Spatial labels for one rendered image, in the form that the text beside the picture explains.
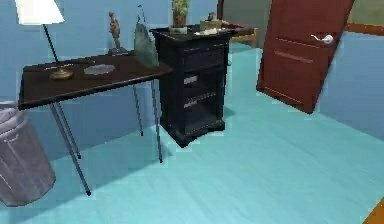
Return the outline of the black shelf cabinet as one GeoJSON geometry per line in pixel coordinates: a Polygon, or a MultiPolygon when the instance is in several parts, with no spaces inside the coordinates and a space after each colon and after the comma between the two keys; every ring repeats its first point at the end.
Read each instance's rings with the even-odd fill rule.
{"type": "Polygon", "coordinates": [[[229,24],[216,34],[200,35],[189,25],[185,34],[167,28],[151,31],[158,58],[172,68],[159,80],[160,124],[182,148],[209,132],[225,129],[223,107],[229,41],[251,28],[229,24]]]}

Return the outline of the grey green glass vase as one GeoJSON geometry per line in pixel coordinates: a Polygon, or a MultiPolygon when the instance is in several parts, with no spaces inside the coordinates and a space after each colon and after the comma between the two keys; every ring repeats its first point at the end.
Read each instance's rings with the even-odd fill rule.
{"type": "Polygon", "coordinates": [[[134,32],[134,54],[147,67],[159,65],[155,43],[149,36],[146,17],[142,5],[138,5],[138,15],[134,32]]]}

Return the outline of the white paper on cabinet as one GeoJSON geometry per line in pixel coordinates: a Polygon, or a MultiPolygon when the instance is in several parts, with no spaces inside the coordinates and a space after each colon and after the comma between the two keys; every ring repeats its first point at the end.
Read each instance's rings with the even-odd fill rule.
{"type": "Polygon", "coordinates": [[[219,31],[220,29],[213,28],[213,29],[195,32],[194,35],[214,35],[214,34],[217,34],[219,31]]]}

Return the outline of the dark brown side table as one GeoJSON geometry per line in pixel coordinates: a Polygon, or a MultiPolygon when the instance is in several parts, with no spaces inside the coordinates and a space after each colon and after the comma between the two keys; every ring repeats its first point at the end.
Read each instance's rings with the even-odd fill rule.
{"type": "Polygon", "coordinates": [[[50,107],[88,196],[91,195],[91,190],[78,163],[81,154],[60,105],[62,101],[150,81],[157,131],[158,158],[160,162],[163,162],[160,136],[158,133],[159,118],[154,80],[171,73],[171,67],[163,62],[160,62],[157,67],[147,67],[138,60],[133,51],[117,56],[97,55],[65,60],[60,63],[62,63],[66,69],[73,72],[71,78],[52,80],[50,74],[54,70],[56,63],[25,66],[22,72],[17,106],[19,110],[27,110],[44,105],[50,107]],[[97,76],[84,73],[85,68],[98,64],[113,65],[115,70],[97,76]]]}

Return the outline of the tan box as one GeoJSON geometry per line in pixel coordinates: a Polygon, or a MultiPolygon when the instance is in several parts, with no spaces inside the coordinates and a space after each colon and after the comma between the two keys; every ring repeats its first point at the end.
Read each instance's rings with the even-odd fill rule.
{"type": "Polygon", "coordinates": [[[222,21],[217,18],[215,12],[210,12],[206,20],[200,21],[200,30],[219,29],[222,26],[222,21]]]}

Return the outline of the green potted house plant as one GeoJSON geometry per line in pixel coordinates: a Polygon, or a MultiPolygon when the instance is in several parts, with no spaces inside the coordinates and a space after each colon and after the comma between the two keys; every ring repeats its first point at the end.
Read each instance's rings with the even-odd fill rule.
{"type": "Polygon", "coordinates": [[[169,27],[171,34],[186,34],[188,31],[186,18],[190,6],[190,0],[172,0],[173,23],[169,27]]]}

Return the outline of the grey round plate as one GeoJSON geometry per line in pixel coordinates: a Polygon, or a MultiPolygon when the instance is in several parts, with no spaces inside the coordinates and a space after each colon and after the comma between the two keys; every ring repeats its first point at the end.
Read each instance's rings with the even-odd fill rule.
{"type": "Polygon", "coordinates": [[[108,64],[98,64],[98,65],[92,65],[84,69],[84,73],[87,75],[102,75],[107,74],[115,70],[115,67],[113,65],[108,64]]]}

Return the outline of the brown figure statue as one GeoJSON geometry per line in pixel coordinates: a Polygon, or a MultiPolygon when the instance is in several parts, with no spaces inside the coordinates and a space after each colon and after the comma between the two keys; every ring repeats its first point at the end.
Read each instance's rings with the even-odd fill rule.
{"type": "Polygon", "coordinates": [[[120,38],[120,25],[119,25],[119,22],[116,19],[115,14],[113,12],[109,13],[109,17],[110,17],[109,32],[111,33],[111,35],[113,37],[113,40],[114,40],[114,43],[115,43],[115,47],[111,48],[108,51],[108,53],[110,55],[125,54],[125,53],[127,53],[127,50],[121,46],[121,43],[120,43],[120,40],[119,40],[119,38],[120,38]]]}

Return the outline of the red brown room door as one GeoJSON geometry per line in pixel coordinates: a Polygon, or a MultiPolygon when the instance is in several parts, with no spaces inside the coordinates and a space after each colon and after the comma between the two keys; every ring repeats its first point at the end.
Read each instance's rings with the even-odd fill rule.
{"type": "Polygon", "coordinates": [[[256,89],[311,114],[354,1],[272,0],[256,89]]]}

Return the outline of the grey trash bin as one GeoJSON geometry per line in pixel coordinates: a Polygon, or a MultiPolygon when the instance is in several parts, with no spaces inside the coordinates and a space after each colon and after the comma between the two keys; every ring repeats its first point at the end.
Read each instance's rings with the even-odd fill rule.
{"type": "Polygon", "coordinates": [[[56,175],[28,114],[0,101],[0,202],[24,206],[52,189],[56,175]]]}

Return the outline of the white shade table lamp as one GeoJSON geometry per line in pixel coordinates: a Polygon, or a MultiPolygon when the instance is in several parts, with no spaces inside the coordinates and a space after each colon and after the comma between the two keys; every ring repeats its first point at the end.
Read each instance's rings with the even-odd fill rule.
{"type": "Polygon", "coordinates": [[[18,23],[24,26],[42,26],[56,66],[50,74],[52,80],[65,80],[73,72],[59,62],[47,26],[65,21],[55,0],[15,0],[18,23]]]}

